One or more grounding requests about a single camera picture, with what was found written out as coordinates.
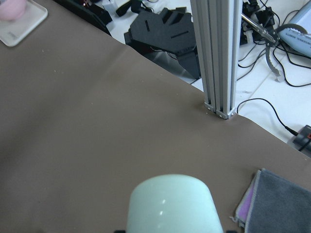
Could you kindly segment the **green cup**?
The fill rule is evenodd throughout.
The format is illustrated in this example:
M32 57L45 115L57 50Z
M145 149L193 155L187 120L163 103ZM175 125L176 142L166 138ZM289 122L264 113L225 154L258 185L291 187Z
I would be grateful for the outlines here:
M207 185L181 174L152 177L140 183L129 201L128 233L222 233Z

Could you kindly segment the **grey cloth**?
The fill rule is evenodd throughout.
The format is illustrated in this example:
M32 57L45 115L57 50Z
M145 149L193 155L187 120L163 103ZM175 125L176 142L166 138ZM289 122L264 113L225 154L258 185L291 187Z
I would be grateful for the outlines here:
M266 169L256 174L246 233L309 233L311 192Z

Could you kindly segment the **beige tray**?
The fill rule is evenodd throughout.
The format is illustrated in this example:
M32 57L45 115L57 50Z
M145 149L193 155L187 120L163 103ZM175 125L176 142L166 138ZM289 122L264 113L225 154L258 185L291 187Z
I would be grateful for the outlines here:
M8 47L21 42L48 16L48 10L33 0L27 0L24 13L14 20L0 21L0 40Z

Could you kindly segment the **pink bowl with ice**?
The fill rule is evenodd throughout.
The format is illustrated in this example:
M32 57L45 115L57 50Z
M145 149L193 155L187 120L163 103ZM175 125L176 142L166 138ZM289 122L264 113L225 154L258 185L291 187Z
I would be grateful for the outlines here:
M26 9L26 0L1 0L0 19L15 20L21 17Z

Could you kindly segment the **aluminium frame post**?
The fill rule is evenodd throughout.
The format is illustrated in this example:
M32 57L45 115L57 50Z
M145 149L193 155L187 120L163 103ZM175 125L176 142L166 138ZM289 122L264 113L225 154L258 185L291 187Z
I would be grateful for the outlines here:
M192 0L205 106L222 119L235 110L241 0Z

